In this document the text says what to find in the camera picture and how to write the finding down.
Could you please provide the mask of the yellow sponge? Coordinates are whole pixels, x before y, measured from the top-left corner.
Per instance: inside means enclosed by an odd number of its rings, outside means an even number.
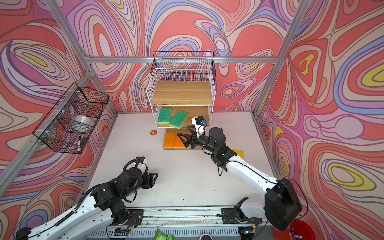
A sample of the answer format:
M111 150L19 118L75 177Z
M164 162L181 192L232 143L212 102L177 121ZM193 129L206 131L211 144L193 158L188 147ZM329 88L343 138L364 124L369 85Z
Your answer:
M172 119L169 122L169 126L180 129L186 119L188 118L189 113L183 112L183 111L177 111L176 114L172 117Z
M244 152L243 152L243 151L234 150L234 152L237 153L237 155L238 155L240 158L244 159Z

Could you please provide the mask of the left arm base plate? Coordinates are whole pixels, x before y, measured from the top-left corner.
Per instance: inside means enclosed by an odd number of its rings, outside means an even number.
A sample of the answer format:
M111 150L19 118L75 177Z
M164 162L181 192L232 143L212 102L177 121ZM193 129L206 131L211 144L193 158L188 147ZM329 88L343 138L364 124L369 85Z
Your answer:
M137 227L142 224L144 216L143 209L126 209L114 216L114 225Z

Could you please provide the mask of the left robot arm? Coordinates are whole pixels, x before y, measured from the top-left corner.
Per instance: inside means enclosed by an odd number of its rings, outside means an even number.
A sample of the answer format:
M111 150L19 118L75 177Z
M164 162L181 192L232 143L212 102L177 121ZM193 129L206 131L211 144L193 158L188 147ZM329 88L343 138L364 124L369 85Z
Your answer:
M99 228L109 225L137 227L140 220L132 216L125 206L130 195L140 189L152 188L157 173L148 168L125 168L106 183L90 188L79 202L58 217L38 227L24 227L17 231L17 240L77 240Z

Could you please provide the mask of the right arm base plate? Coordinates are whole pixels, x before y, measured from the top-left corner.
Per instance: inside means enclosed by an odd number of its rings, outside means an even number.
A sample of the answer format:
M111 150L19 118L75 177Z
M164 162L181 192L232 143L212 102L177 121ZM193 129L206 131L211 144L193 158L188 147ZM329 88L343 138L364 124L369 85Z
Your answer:
M222 218L223 224L254 224L258 226L263 222L261 218L249 218L237 208L222 208L217 217Z

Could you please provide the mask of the orange sponge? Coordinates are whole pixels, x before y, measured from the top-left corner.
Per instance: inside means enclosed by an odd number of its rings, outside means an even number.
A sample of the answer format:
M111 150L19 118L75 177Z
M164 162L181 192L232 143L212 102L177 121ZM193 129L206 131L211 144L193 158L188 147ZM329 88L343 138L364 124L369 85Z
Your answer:
M165 134L163 149L170 150L174 148L175 134Z
M174 134L174 145L173 148L176 150L186 149L182 140L178 137L178 134Z

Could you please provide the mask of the green sponge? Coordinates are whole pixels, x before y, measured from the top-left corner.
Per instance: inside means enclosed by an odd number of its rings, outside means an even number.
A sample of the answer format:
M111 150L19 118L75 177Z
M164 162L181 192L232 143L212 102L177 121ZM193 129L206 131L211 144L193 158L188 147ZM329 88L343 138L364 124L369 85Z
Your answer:
M157 120L158 127L167 127L171 121L172 108L161 108Z

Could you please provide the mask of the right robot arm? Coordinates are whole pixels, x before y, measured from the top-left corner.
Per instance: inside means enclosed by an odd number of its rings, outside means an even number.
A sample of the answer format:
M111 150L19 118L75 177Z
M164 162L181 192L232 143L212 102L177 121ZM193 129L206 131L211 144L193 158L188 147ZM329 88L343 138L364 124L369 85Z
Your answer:
M227 146L222 129L211 128L208 136L190 132L177 134L183 145L202 148L218 168L239 177L263 196L265 216L277 230L285 231L303 210L292 182L271 177L248 164Z

